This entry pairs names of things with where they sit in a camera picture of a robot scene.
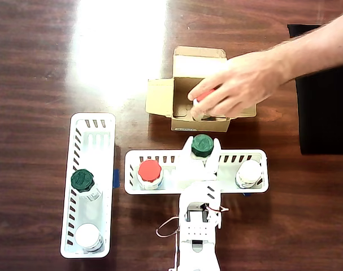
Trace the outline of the person's bare hand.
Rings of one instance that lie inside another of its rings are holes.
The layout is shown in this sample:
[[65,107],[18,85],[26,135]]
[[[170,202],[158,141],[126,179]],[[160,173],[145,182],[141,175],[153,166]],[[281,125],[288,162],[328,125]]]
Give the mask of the person's bare hand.
[[276,48],[231,58],[189,92],[188,99],[194,100],[213,90],[192,108],[191,114],[195,118],[202,114],[237,117],[289,80],[290,59]]

